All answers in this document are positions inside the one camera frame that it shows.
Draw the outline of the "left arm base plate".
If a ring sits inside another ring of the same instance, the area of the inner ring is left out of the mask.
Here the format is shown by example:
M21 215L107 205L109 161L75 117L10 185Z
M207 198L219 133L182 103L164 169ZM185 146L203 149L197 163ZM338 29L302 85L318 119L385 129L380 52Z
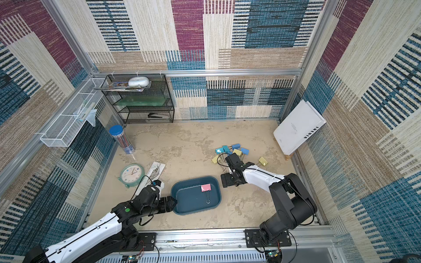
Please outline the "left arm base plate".
M136 238L132 252L152 252L155 249L157 233L155 232L139 232Z

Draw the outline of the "pink binder clip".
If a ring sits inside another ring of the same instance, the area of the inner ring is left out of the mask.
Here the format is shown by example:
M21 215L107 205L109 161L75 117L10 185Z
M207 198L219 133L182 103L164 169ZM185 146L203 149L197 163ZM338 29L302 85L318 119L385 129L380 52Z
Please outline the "pink binder clip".
M205 195L206 204L210 204L210 191L212 190L211 184L201 185L201 192Z

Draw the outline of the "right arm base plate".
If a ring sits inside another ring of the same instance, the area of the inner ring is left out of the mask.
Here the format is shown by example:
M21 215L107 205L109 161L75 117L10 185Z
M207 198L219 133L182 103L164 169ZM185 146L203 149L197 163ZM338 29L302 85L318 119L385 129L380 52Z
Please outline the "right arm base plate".
M263 230L245 229L244 236L247 248L290 247L292 245L291 236L287 231L270 236Z

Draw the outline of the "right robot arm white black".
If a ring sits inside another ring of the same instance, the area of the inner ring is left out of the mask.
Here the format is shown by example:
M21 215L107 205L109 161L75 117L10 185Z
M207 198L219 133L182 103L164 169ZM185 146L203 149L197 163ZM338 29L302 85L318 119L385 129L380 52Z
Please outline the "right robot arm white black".
M266 244L277 242L282 234L313 218L318 211L311 194L294 173L268 172L254 163L243 163L235 153L225 157L226 164L217 162L228 168L228 172L221 175L224 188L252 184L271 194L276 212L259 227L260 237Z

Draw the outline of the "teal plastic storage box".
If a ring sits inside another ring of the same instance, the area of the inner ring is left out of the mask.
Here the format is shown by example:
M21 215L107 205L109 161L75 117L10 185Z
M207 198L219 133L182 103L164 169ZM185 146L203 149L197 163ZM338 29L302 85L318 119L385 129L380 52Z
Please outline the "teal plastic storage box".
M210 204L206 204L201 185L211 184ZM177 200L173 209L177 215L188 215L217 208L222 200L218 180L213 176L204 176L177 182L171 189L171 196Z

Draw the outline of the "yellow binder clip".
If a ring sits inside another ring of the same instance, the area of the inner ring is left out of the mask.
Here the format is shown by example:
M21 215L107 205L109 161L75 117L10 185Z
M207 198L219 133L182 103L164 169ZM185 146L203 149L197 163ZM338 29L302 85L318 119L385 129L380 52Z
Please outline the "yellow binder clip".
M262 166L266 166L268 164L268 161L264 157L260 157L258 161Z
M235 153L236 155L238 155L239 157L241 157L242 156L242 151L241 150L239 150L239 149L234 149L233 150L233 153Z

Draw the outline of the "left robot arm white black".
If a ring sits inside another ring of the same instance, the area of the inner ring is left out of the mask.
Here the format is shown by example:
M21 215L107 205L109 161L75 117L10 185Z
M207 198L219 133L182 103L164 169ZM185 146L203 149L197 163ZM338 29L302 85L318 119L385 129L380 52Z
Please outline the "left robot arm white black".
M172 212L177 205L175 198L161 197L163 187L161 181L153 181L90 227L48 248L33 247L23 262L94 263L114 252L141 251L145 238L134 225L144 217L152 219L156 214Z

